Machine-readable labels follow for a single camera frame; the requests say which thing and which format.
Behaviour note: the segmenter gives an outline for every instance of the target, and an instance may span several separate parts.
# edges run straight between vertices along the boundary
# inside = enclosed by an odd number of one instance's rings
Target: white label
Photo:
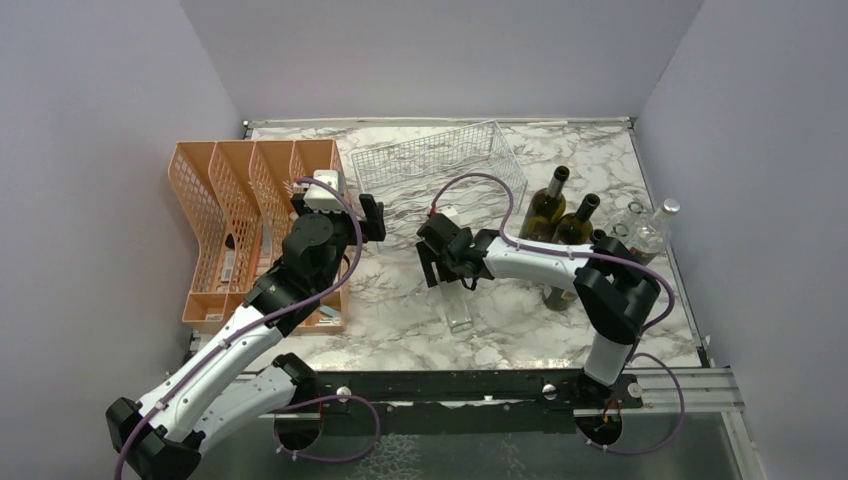
[[[224,264],[221,266],[221,283],[229,282],[233,278],[233,266],[236,264],[235,250],[224,252]]]
[[[341,317],[321,317],[318,319],[318,325],[341,325]]]

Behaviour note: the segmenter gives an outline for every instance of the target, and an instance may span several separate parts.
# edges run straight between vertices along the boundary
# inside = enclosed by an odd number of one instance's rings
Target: wire basket
[[[377,244],[380,253],[414,248],[433,197],[458,175],[497,176],[509,185],[516,207],[527,189],[527,177],[495,121],[355,153],[351,162],[360,192],[385,204],[386,240]],[[460,226],[473,231],[496,226],[506,204],[501,187],[482,178],[458,183],[439,200],[440,208],[453,207]]]

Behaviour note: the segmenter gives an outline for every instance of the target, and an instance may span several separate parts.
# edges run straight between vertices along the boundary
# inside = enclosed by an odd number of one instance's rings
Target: white wall
[[[188,341],[174,143],[239,116],[177,0],[6,0],[0,66],[0,478],[108,478],[106,408]]]
[[[844,478],[848,2],[706,0],[637,123],[769,478]]]
[[[702,0],[182,0],[250,119],[637,115]]]

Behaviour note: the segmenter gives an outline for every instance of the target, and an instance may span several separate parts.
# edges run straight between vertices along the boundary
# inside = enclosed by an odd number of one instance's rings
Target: white marble surface
[[[455,127],[262,128],[254,130],[253,138],[335,138],[353,187],[356,178],[351,153],[451,128]],[[547,184],[554,166],[566,165],[571,169],[565,192],[567,210],[574,210],[585,194],[597,193],[601,197],[601,206],[593,217],[597,226],[602,227],[631,197],[648,204],[626,129],[502,128],[529,180],[525,203],[529,192]],[[510,222],[509,233],[517,233],[523,211]],[[496,228],[497,224],[492,218],[485,226]],[[674,283],[665,256],[655,259],[651,266]],[[579,367],[591,345],[593,329],[582,306],[574,305],[565,314],[551,312],[541,303],[540,287],[527,282],[481,281],[478,291],[466,295],[475,314],[474,328],[451,334],[430,306],[435,290],[426,288],[417,257],[389,248],[377,252],[368,245],[351,281],[351,322],[345,333],[289,337],[250,369],[267,366],[285,352],[296,353],[316,370]],[[667,298],[661,294],[653,315],[666,305]],[[673,366],[699,365],[680,302],[669,318],[646,332],[640,351]]]

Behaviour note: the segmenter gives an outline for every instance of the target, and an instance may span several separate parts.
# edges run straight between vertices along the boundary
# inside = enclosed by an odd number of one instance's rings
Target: wine bottle
[[[626,243],[630,253],[642,265],[651,263],[658,254],[665,251],[671,230],[669,221],[680,211],[680,204],[673,198],[667,198],[662,207],[654,212],[650,219],[642,220],[634,225],[631,239]]]
[[[640,215],[645,212],[645,207],[638,200],[633,200],[627,204],[627,208],[615,214],[607,223],[604,230],[609,236],[615,237],[621,243],[627,245],[630,240],[629,234],[633,231],[633,225],[639,221]]]
[[[565,211],[565,196],[562,187],[571,172],[567,167],[557,167],[548,188],[533,194],[530,207],[524,216],[524,223],[518,232],[518,238],[550,242],[554,236],[556,222]]]
[[[592,245],[597,245],[598,242],[600,242],[601,239],[606,237],[606,236],[607,236],[607,232],[605,230],[602,230],[600,228],[596,228],[596,229],[592,230],[591,234],[589,234],[589,243],[591,243]]]
[[[591,240],[593,245],[597,245],[598,241],[607,234],[601,229],[592,230],[592,222],[589,217],[592,216],[600,203],[601,199],[594,193],[583,197],[583,203],[580,204],[577,212],[566,214],[559,221],[554,234],[556,243],[582,245],[586,243],[586,240]],[[542,289],[542,303],[555,312],[565,310],[576,299],[577,294],[563,288],[545,285],[545,288]]]
[[[601,199],[594,193],[583,197],[580,208],[574,213],[567,213],[557,223],[554,233],[554,242],[565,245],[583,245],[589,240],[592,233],[592,222],[589,218],[595,213],[595,209],[601,203]]]

